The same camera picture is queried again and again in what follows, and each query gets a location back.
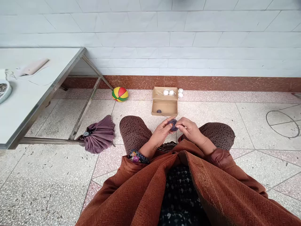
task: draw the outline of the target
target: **table frame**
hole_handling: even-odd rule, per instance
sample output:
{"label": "table frame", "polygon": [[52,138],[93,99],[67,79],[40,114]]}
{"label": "table frame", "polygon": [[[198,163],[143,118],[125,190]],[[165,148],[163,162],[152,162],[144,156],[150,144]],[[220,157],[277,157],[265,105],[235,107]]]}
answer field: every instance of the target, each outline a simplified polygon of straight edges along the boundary
{"label": "table frame", "polygon": [[[84,144],[82,140],[75,140],[76,133],[85,117],[85,114],[91,104],[91,101],[99,87],[100,82],[103,80],[106,85],[113,90],[113,87],[106,81],[103,75],[95,68],[95,66],[91,63],[91,61],[84,55],[86,48],[82,47],[79,49],[77,54],[71,59],[69,64],[65,67],[65,69],[60,73],[60,75],[56,78],[53,84],[49,87],[49,89],[44,93],[42,98],[38,101],[35,107],[31,110],[28,116],[23,120],[21,125],[18,127],[16,132],[11,136],[6,144],[0,144],[0,149],[15,149],[19,144]],[[69,139],[53,139],[53,138],[42,138],[42,137],[25,137],[28,130],[31,128],[32,124],[38,118],[42,110],[49,104],[53,95],[57,91],[57,89],[62,85],[70,71],[74,68],[77,62],[80,59],[83,59],[95,73],[98,75],[98,79],[93,87],[93,90],[86,101],[86,104],[80,113],[78,120],[69,136]]]}

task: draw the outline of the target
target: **brown patterned pants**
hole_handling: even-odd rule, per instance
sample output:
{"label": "brown patterned pants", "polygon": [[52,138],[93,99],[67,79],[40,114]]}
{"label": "brown patterned pants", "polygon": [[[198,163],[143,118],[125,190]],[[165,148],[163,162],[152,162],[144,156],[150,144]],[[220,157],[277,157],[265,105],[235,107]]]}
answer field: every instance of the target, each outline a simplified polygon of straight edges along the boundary
{"label": "brown patterned pants", "polygon": [[[144,121],[138,116],[125,116],[121,119],[119,128],[127,154],[132,149],[139,150],[152,136]],[[218,148],[230,150],[234,143],[235,134],[231,127],[226,124],[208,122],[199,130]],[[180,137],[180,140],[183,139],[187,139],[185,135]]]}

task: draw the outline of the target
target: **colorful embroidered cuff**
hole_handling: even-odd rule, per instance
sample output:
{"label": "colorful embroidered cuff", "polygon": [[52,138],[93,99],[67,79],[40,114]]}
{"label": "colorful embroidered cuff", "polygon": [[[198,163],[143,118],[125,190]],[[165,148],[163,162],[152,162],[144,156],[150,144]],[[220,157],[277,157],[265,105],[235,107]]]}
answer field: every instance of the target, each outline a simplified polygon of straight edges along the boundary
{"label": "colorful embroidered cuff", "polygon": [[150,160],[144,157],[142,154],[140,154],[138,151],[135,149],[132,149],[131,153],[129,154],[128,158],[133,162],[133,163],[143,163],[143,164],[149,164]]}

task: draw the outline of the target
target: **person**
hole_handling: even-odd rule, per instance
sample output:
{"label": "person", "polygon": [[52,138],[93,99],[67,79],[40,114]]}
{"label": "person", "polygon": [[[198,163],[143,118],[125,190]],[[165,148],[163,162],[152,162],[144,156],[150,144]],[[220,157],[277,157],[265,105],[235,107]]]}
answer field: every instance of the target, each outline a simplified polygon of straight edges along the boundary
{"label": "person", "polygon": [[238,167],[229,150],[235,134],[223,123],[198,128],[176,122],[179,143],[163,144],[164,120],[152,134],[140,117],[120,121],[127,155],[84,209],[82,225],[301,225]]}

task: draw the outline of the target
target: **colorful ball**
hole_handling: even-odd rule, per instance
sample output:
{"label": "colorful ball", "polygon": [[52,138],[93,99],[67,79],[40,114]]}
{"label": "colorful ball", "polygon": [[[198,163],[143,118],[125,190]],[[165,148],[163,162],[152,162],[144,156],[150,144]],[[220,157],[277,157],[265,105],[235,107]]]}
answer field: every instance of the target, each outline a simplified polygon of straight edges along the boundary
{"label": "colorful ball", "polygon": [[112,97],[118,102],[124,102],[129,97],[129,93],[123,87],[116,87],[112,91]]}

